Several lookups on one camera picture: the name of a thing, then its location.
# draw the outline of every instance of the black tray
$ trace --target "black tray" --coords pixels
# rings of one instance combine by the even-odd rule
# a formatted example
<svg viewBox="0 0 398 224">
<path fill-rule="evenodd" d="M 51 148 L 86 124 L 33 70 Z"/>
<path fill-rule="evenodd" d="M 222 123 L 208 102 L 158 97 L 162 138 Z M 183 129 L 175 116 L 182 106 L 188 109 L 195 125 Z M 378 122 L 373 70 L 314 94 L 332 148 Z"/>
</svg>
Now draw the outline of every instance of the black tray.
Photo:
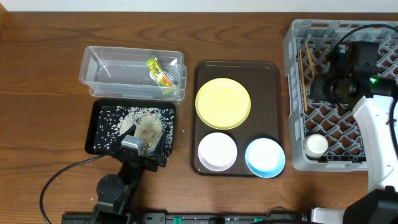
<svg viewBox="0 0 398 224">
<path fill-rule="evenodd" d="M 195 98 L 199 89 L 215 78 L 230 78 L 242 84 L 251 99 L 251 110 L 248 118 L 236 128 L 226 131 L 207 126 L 196 113 Z M 257 177 L 246 165 L 244 154 L 247 146 L 257 138 L 271 138 L 282 148 L 284 140 L 282 122 L 282 99 L 280 90 L 280 73 L 278 68 L 269 62 L 219 62 L 206 61 L 195 69 L 195 86 L 193 97 L 193 131 L 191 166 L 200 175 L 218 175 L 235 177 Z M 200 141 L 213 132 L 231 136 L 238 147 L 235 163 L 227 170 L 215 172 L 208 170 L 197 154 Z"/>
<path fill-rule="evenodd" d="M 99 99 L 96 100 L 93 104 L 93 110 L 91 112 L 91 119 L 90 119 L 90 125 L 88 127 L 87 131 L 87 138 L 86 138 L 86 144 L 85 144 L 85 150 L 89 154 L 103 154 L 107 151 L 104 150 L 94 150 L 93 146 L 98 143 L 99 139 L 101 139 L 101 136 L 107 137 L 107 132 L 111 131 L 111 126 L 104 126 L 104 120 L 103 118 L 100 118 L 101 111 L 106 108 L 107 110 L 110 110 L 111 114 L 114 115 L 112 118 L 115 120 L 115 124 L 119 123 L 119 119 L 123 116 L 123 113 L 121 110 L 118 110 L 117 107 L 122 106 L 122 107 L 137 107 L 137 108 L 158 108 L 158 109 L 170 109 L 171 112 L 167 114 L 167 118 L 169 118 L 172 122 L 172 129 L 170 130 L 171 132 L 171 144 L 169 147 L 166 147 L 167 155 L 169 156 L 172 152 L 172 146 L 173 146 L 173 141 L 174 141 L 174 129 L 175 129 L 175 115 L 176 115 L 176 109 L 175 105 L 173 103 L 168 103 L 168 102 L 158 102 L 158 101 L 144 101 L 144 100 L 122 100 L 122 99 Z"/>
</svg>

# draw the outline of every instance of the white cup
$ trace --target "white cup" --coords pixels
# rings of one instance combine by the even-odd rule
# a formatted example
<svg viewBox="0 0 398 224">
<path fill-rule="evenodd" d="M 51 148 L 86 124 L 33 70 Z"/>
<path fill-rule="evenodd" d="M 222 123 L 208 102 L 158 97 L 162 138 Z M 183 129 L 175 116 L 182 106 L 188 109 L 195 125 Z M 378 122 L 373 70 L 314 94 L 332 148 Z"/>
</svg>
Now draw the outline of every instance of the white cup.
<svg viewBox="0 0 398 224">
<path fill-rule="evenodd" d="M 304 149 L 311 159 L 319 159 L 328 149 L 328 140 L 320 134 L 312 134 L 304 139 Z"/>
</svg>

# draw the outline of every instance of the cable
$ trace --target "cable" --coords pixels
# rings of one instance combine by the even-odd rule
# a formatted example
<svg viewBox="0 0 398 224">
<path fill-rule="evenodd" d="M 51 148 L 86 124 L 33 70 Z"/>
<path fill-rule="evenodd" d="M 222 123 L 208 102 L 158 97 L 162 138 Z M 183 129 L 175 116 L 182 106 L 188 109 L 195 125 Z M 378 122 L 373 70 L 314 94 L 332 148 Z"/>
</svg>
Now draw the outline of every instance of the cable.
<svg viewBox="0 0 398 224">
<path fill-rule="evenodd" d="M 263 221 L 258 221 L 252 224 L 273 224 L 273 223 L 278 223 L 278 224 L 321 224 L 321 223 L 315 223 L 315 222 L 308 222 L 308 221 L 301 221 L 301 220 L 263 220 Z"/>
<path fill-rule="evenodd" d="M 281 208 L 281 209 L 283 209 L 283 210 L 285 210 L 285 211 L 287 212 L 287 209 L 286 209 L 286 208 L 284 208 L 284 207 L 282 207 L 282 206 L 275 206 L 274 208 L 272 208 L 271 210 L 269 210 L 269 212 L 268 212 L 268 214 L 267 214 L 267 219 L 268 219 L 268 220 L 269 220 L 269 215 L 275 210 L 275 208 Z"/>
<path fill-rule="evenodd" d="M 397 136 L 396 136 L 396 131 L 395 131 L 395 127 L 394 127 L 394 123 L 396 122 L 396 120 L 394 119 L 394 111 L 395 111 L 397 102 L 398 102 L 398 97 L 394 97 L 394 101 L 391 104 L 390 113 L 389 113 L 389 125 L 390 125 L 392 144 L 394 145 L 394 149 L 396 150 L 396 154 L 398 156 L 398 142 L 397 142 Z"/>
<path fill-rule="evenodd" d="M 358 31 L 358 30 L 366 29 L 366 28 L 371 28 L 371 27 L 385 27 L 385 28 L 388 28 L 388 29 L 392 29 L 392 30 L 394 30 L 395 32 L 398 33 L 398 29 L 397 29 L 396 27 L 390 26 L 390 25 L 387 25 L 387 24 L 369 24 L 369 25 L 363 25 L 363 26 L 361 26 L 361 27 L 358 27 L 358 28 L 355 28 L 355 29 L 351 30 L 351 31 L 348 32 L 346 35 L 344 35 L 344 36 L 331 48 L 331 50 L 329 51 L 329 55 L 331 55 L 331 54 L 338 48 L 338 46 L 343 42 L 343 40 L 345 40 L 345 38 L 347 38 L 349 35 L 355 33 L 355 32 Z"/>
<path fill-rule="evenodd" d="M 40 211 L 42 212 L 43 218 L 44 218 L 44 220 L 45 220 L 45 222 L 47 224 L 51 224 L 51 222 L 50 222 L 49 218 L 47 217 L 47 215 L 45 214 L 45 210 L 44 210 L 44 206 L 43 206 L 43 199 L 44 199 L 44 193 L 47 190 L 47 187 L 49 187 L 49 185 L 51 184 L 51 182 L 53 180 L 55 180 L 55 178 L 57 178 L 61 173 L 65 172 L 66 170 L 68 170 L 68 169 L 70 169 L 72 167 L 79 166 L 79 165 L 85 164 L 87 162 L 92 162 L 92 161 L 95 161 L 97 159 L 101 159 L 102 157 L 107 156 L 107 155 L 110 155 L 110 152 L 102 154 L 100 156 L 96 156 L 96 157 L 91 158 L 91 159 L 87 159 L 85 161 L 80 161 L 80 162 L 74 163 L 72 165 L 69 165 L 69 166 L 63 168 L 62 170 L 58 171 L 54 176 L 52 176 L 50 178 L 49 181 L 47 181 L 47 183 L 43 187 L 42 193 L 40 194 Z"/>
</svg>

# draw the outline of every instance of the wooden chopstick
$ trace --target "wooden chopstick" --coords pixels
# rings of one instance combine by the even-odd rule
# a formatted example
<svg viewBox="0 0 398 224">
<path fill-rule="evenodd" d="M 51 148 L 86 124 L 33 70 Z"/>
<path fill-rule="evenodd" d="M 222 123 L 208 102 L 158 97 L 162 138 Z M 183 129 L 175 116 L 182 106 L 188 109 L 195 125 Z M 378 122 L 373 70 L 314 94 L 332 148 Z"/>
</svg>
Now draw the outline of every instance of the wooden chopstick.
<svg viewBox="0 0 398 224">
<path fill-rule="evenodd" d="M 308 61 L 311 67 L 311 73 L 312 73 L 312 78 L 315 78 L 315 67 L 313 66 L 312 58 L 311 58 L 311 52 L 310 49 L 308 48 L 308 43 L 305 44 L 305 50 L 307 51 L 307 56 L 308 56 Z"/>
<path fill-rule="evenodd" d="M 304 68 L 303 68 L 303 57 L 300 50 L 300 68 L 301 68 L 301 82 L 303 85 L 303 97 L 304 97 L 304 111 L 307 111 L 307 91 L 305 91 L 305 83 L 304 83 Z"/>
</svg>

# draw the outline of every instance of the wooden table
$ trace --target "wooden table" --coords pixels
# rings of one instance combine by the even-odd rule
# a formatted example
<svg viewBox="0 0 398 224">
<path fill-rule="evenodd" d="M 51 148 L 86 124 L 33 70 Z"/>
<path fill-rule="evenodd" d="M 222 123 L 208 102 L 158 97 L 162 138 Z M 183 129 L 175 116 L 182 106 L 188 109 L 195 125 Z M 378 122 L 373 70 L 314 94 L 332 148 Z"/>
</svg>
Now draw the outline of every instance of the wooden table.
<svg viewBox="0 0 398 224">
<path fill-rule="evenodd" d="M 93 157 L 84 143 L 96 98 L 78 79 L 84 49 L 91 45 L 178 50 L 188 68 L 173 154 L 166 168 L 144 174 L 135 207 L 266 213 L 276 205 L 345 208 L 364 196 L 366 172 L 299 172 L 291 165 L 282 39 L 294 19 L 398 20 L 398 14 L 10 13 L 0 39 L 0 222 L 43 223 L 39 194 L 46 181 L 61 168 Z M 191 170 L 193 71 L 202 60 L 270 61 L 280 69 L 283 176 L 204 177 Z M 120 166 L 105 157 L 59 176 L 44 200 L 51 221 L 60 223 L 65 212 L 90 212 L 97 182 Z"/>
</svg>

